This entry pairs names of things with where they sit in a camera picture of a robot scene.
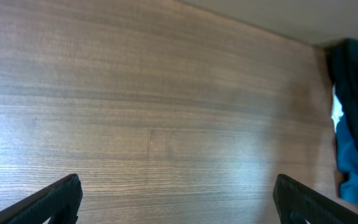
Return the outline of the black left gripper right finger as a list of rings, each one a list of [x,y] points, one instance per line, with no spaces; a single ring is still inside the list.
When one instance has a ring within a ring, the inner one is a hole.
[[[281,224],[358,224],[358,214],[313,189],[279,174],[273,199]]]

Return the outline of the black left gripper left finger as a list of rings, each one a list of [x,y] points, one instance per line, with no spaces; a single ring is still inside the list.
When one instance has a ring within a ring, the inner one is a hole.
[[[0,211],[0,224],[75,224],[83,198],[77,174],[70,174]]]

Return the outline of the blue t-shirt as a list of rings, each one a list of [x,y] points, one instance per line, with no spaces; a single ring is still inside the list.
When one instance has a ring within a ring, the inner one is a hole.
[[[339,184],[339,197],[349,203],[358,205],[358,150],[349,130],[342,104],[333,87],[333,105],[331,119],[336,134],[337,169],[345,175]]]

